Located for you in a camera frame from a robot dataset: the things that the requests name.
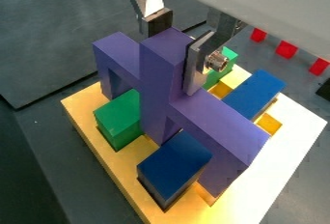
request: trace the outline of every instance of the blue block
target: blue block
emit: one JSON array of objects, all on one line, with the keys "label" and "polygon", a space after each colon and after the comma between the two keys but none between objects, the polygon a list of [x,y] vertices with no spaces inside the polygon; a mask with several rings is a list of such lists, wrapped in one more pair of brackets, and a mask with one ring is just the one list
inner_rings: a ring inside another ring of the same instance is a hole
[{"label": "blue block", "polygon": [[285,83],[264,70],[256,73],[225,96],[222,101],[230,105],[249,120],[257,118],[265,110],[277,94],[285,87]]},{"label": "blue block", "polygon": [[163,210],[198,179],[210,159],[210,151],[182,131],[138,164],[138,179]]}]

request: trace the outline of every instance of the yellow base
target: yellow base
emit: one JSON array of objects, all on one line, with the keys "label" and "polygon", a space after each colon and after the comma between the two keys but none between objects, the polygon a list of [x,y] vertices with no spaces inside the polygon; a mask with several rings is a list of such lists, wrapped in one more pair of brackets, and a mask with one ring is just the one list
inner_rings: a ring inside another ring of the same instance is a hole
[{"label": "yellow base", "polygon": [[[238,67],[236,69],[229,77],[234,77],[241,71]],[[165,213],[137,180],[137,164],[158,149],[158,145],[147,136],[141,136],[119,152],[113,150],[97,129],[93,115],[93,111],[107,102],[97,83],[66,98],[62,104],[74,126],[145,223],[260,223],[326,122],[290,98],[280,95],[278,102],[268,112],[282,123],[282,127],[215,204],[209,206],[213,199],[209,199],[207,192],[205,194],[205,189],[195,182]]]}]

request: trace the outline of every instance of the gray floor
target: gray floor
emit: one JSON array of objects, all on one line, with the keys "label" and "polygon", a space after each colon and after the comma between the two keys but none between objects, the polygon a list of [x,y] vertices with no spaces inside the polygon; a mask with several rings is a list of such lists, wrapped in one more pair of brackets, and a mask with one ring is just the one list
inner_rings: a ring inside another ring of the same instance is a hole
[{"label": "gray floor", "polygon": [[[206,19],[195,0],[165,0],[174,25]],[[91,43],[122,31],[141,40],[129,0],[0,0],[0,95],[20,108],[95,72]]]}]

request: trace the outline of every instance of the red peg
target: red peg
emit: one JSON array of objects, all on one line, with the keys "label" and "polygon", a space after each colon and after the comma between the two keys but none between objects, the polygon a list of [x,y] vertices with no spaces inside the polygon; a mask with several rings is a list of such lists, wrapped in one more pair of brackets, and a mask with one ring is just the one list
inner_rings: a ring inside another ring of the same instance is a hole
[{"label": "red peg", "polygon": [[329,65],[330,65],[330,62],[318,58],[310,67],[310,73],[313,73],[314,75],[321,75]]},{"label": "red peg", "polygon": [[298,47],[286,41],[281,41],[276,49],[276,53],[286,59],[290,59],[297,51]]},{"label": "red peg", "polygon": [[256,42],[262,42],[268,36],[268,33],[262,31],[260,28],[256,28],[253,30],[253,34],[250,39],[254,40]]}]

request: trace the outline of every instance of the dark blue cube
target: dark blue cube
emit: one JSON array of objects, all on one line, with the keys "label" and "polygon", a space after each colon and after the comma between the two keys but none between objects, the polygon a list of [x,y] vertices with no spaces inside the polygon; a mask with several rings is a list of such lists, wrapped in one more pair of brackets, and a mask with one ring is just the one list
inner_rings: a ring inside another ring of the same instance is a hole
[{"label": "dark blue cube", "polygon": [[138,179],[163,210],[198,179],[210,159],[211,152],[182,131],[138,164]]}]

